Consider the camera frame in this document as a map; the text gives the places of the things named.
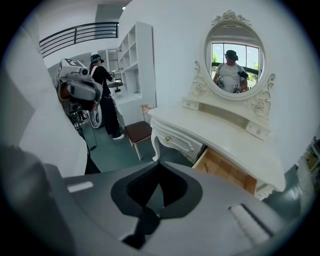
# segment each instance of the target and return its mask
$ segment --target white t-shirt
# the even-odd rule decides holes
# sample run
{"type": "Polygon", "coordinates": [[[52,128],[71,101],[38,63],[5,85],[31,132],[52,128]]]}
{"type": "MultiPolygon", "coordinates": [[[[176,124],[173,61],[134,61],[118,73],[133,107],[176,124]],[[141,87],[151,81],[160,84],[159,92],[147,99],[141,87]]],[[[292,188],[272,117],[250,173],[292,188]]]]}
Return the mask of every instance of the white t-shirt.
{"type": "Polygon", "coordinates": [[[224,87],[221,88],[222,90],[227,93],[233,93],[235,85],[238,84],[240,86],[240,83],[245,79],[240,77],[238,72],[239,68],[237,64],[229,66],[226,63],[223,63],[218,66],[216,75],[219,75],[222,78],[222,83],[224,84],[224,87]]]}

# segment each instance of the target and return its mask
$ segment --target black pants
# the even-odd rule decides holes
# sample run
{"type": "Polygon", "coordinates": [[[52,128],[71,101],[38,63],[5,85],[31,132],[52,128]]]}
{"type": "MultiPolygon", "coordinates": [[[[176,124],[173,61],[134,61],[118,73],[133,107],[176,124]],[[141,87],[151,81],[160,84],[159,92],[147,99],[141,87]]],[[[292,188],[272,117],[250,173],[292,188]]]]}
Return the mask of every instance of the black pants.
{"type": "Polygon", "coordinates": [[[106,133],[111,135],[112,138],[118,138],[121,133],[119,132],[117,113],[112,98],[102,96],[100,106],[106,133]]]}
{"type": "Polygon", "coordinates": [[[91,157],[88,155],[86,158],[86,167],[84,174],[99,174],[101,171],[98,169],[94,161],[92,161],[91,157]]]}

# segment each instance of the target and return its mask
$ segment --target window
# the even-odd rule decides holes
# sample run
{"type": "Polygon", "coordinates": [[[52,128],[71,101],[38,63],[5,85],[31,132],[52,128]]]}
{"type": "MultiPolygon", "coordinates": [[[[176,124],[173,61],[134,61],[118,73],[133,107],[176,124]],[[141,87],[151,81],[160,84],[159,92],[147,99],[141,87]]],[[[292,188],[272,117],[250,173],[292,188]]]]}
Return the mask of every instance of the window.
{"type": "Polygon", "coordinates": [[[239,60],[237,64],[242,66],[248,77],[248,87],[252,88],[258,81],[259,74],[259,48],[236,43],[212,43],[212,70],[211,77],[214,78],[217,67],[226,61],[227,50],[236,52],[239,60]]]}

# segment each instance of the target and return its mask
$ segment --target person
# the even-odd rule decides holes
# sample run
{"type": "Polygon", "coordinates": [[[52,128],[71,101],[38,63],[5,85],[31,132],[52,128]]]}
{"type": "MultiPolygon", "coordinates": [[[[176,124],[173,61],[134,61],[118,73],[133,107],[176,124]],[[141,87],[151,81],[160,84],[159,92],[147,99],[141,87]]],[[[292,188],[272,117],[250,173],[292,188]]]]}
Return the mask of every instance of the person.
{"type": "Polygon", "coordinates": [[[240,86],[241,92],[245,92],[248,81],[238,74],[238,72],[244,72],[245,69],[236,64],[236,61],[239,60],[237,53],[234,50],[227,50],[224,56],[226,63],[222,63],[217,67],[213,81],[218,84],[218,79],[221,77],[224,86],[219,87],[228,93],[234,93],[236,85],[240,86]]]}
{"type": "Polygon", "coordinates": [[[108,135],[111,135],[114,140],[123,139],[125,135],[119,132],[119,123],[115,105],[106,81],[106,79],[108,79],[108,81],[111,82],[113,78],[108,73],[108,71],[103,66],[101,66],[101,63],[105,61],[101,59],[101,56],[99,54],[92,55],[90,60],[91,64],[89,73],[94,81],[101,84],[103,87],[100,106],[106,133],[108,135]]]}

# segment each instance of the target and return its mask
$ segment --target mirror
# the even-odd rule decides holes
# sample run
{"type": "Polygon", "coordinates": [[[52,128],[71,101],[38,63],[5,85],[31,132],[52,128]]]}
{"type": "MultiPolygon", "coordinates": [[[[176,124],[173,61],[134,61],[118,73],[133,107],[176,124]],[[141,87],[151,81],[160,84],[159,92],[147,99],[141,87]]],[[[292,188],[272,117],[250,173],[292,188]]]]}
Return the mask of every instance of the mirror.
{"type": "Polygon", "coordinates": [[[264,53],[246,26],[224,23],[207,37],[205,60],[215,85],[231,94],[245,93],[260,79],[264,53]]]}

